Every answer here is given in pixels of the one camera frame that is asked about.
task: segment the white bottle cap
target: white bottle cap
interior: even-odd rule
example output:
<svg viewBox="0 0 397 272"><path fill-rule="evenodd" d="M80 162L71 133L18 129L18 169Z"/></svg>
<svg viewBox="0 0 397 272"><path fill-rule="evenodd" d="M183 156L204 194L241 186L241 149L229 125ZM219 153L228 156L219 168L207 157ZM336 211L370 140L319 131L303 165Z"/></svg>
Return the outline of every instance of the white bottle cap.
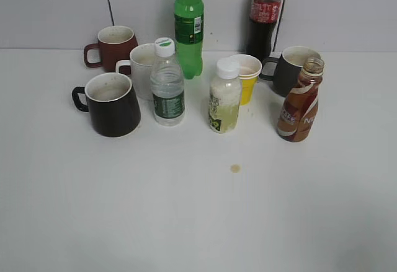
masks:
<svg viewBox="0 0 397 272"><path fill-rule="evenodd" d="M158 38L154 47L159 57L170 57L175 54L175 43L170 38Z"/></svg>
<svg viewBox="0 0 397 272"><path fill-rule="evenodd" d="M231 58L219 59L216 67L217 74L222 79L234 79L240 74L240 64Z"/></svg>

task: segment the yellow paper cup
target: yellow paper cup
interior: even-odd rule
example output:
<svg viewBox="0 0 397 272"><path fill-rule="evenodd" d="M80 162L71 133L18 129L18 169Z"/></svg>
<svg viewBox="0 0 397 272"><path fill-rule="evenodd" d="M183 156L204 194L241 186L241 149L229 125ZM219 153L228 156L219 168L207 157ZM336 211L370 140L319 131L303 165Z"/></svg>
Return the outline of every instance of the yellow paper cup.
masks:
<svg viewBox="0 0 397 272"><path fill-rule="evenodd" d="M243 83L243 94L241 95L240 105L246 105L250 103L252 93L254 92L254 86L256 81L258 80L258 76L256 77L240 77L241 82Z"/></svg>
<svg viewBox="0 0 397 272"><path fill-rule="evenodd" d="M262 63L255 57L245 54L230 56L233 61L240 64L240 79L243 83L243 94L240 105L246 105L251 101L254 86L262 72Z"/></svg>

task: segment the green soda bottle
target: green soda bottle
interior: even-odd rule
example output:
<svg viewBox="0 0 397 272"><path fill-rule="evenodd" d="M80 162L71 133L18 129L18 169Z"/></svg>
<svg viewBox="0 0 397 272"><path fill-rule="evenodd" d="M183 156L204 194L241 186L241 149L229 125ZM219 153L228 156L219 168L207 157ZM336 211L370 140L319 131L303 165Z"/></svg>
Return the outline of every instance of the green soda bottle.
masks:
<svg viewBox="0 0 397 272"><path fill-rule="evenodd" d="M204 3L202 0L176 0L174 13L177 57L185 78L193 79L203 70Z"/></svg>

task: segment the mug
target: mug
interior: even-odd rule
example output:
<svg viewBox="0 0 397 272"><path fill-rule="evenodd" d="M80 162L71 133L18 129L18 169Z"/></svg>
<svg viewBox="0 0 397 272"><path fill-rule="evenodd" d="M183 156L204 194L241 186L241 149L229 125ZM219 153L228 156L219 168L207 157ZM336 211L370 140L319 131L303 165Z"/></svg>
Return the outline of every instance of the mug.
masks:
<svg viewBox="0 0 397 272"><path fill-rule="evenodd" d="M86 95L87 105L79 94ZM106 137L132 132L141 121L138 100L130 78L107 72L92 78L85 87L76 87L72 99L77 109L89 112L94 129Z"/></svg>
<svg viewBox="0 0 397 272"><path fill-rule="evenodd" d="M105 71L114 72L116 62L127 59L131 50L138 46L134 31L126 26L109 26L98 33L98 43L87 45L84 48L84 63L89 68L103 66ZM88 61L88 51L99 49L100 61L90 63ZM123 74L131 74L126 69Z"/></svg>
<svg viewBox="0 0 397 272"><path fill-rule="evenodd" d="M272 76L260 74L259 77L263 80L273 81L275 92L286 97L297 84L302 66L309 57L321 59L319 53L308 47L289 47L282 52L280 58L265 58L262 62L263 67L267 63L277 63L277 66Z"/></svg>
<svg viewBox="0 0 397 272"><path fill-rule="evenodd" d="M130 60L120 60L116 63L116 72L121 72L121 67L131 67L131 80L136 95L144 100L153 100L150 74L155 59L154 44L144 44L132 49Z"/></svg>

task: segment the white mug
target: white mug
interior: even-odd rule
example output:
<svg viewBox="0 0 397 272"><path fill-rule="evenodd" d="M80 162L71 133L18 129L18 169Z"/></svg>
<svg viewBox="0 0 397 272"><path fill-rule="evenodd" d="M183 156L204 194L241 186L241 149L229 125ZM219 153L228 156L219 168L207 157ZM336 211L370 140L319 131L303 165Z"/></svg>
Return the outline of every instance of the white mug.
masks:
<svg viewBox="0 0 397 272"><path fill-rule="evenodd" d="M120 72L122 66L131 66L131 81L136 95L141 99L153 100L150 74L155 59L154 44L144 44L132 49L130 60L120 60L116 63L116 72Z"/></svg>

